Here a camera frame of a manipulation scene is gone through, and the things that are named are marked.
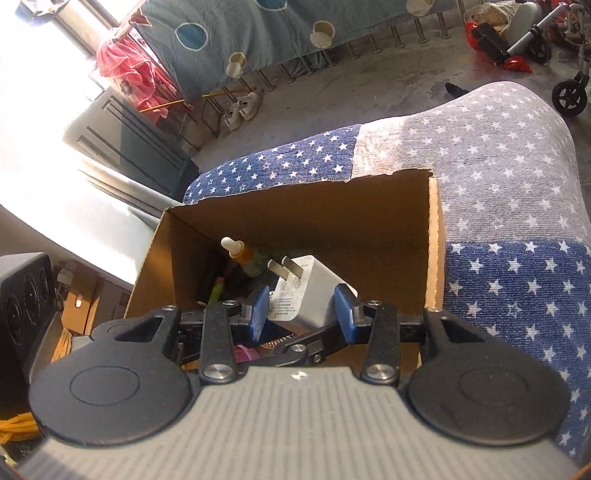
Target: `shoe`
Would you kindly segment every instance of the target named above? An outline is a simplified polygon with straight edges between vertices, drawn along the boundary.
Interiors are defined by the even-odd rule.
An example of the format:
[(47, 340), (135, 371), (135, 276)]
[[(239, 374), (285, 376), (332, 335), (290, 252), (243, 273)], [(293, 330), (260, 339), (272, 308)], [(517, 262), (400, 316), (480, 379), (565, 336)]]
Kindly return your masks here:
[(234, 131), (238, 129), (242, 123), (239, 102), (233, 103), (230, 108), (226, 110), (223, 114), (223, 121), (230, 130)]
[(255, 118), (258, 106), (261, 104), (261, 95), (256, 92), (251, 92), (244, 97), (238, 99), (240, 113), (244, 120), (252, 120)]

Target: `pink object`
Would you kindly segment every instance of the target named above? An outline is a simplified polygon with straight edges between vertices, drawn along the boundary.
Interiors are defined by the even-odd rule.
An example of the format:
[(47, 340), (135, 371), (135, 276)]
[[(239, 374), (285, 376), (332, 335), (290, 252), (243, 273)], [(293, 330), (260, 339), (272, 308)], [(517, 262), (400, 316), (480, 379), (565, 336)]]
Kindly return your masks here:
[[(101, 76), (112, 78), (138, 110), (170, 101), (158, 95), (157, 86), (178, 98), (177, 89), (168, 75), (129, 37), (119, 41), (105, 40), (96, 52), (96, 63)], [(156, 123), (160, 116), (168, 115), (168, 109), (160, 108), (144, 115)]]
[(249, 360), (256, 360), (261, 356), (254, 348), (246, 348), (244, 345), (236, 345), (234, 347), (234, 357), (236, 363), (248, 362)]

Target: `blue fabric with white stars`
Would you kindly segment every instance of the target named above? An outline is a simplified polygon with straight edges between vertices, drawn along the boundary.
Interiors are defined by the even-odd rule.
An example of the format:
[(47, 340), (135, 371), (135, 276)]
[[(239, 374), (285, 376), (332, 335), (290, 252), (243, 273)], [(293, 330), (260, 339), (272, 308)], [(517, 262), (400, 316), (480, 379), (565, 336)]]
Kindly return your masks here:
[(578, 241), (449, 243), (444, 307), (557, 370), (570, 410), (557, 437), (582, 452), (591, 418), (591, 250)]
[(290, 183), (349, 180), (360, 127), (351, 125), (228, 161), (198, 177), (185, 192), (184, 202)]
[[(359, 128), (340, 128), (226, 162), (195, 180), (184, 202), (283, 184), (349, 180)], [(591, 419), (591, 250), (568, 239), (449, 242), (444, 306), (561, 374), (571, 405), (556, 441), (580, 463)]]

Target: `white dropper cap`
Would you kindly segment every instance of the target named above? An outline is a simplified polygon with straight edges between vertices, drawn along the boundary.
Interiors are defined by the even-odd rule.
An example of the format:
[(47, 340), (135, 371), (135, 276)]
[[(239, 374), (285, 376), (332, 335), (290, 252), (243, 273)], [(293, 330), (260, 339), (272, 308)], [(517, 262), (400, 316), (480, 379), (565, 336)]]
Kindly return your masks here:
[(237, 257), (244, 250), (244, 242), (242, 240), (235, 241), (230, 237), (225, 236), (222, 238), (222, 247), (228, 250), (231, 257)]

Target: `black speaker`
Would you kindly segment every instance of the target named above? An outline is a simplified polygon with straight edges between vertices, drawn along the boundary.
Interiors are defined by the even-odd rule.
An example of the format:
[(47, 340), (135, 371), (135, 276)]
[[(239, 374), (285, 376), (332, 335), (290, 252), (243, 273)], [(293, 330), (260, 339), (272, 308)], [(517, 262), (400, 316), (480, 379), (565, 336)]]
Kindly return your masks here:
[(47, 254), (0, 257), (0, 419), (30, 410), (30, 377), (56, 310)]

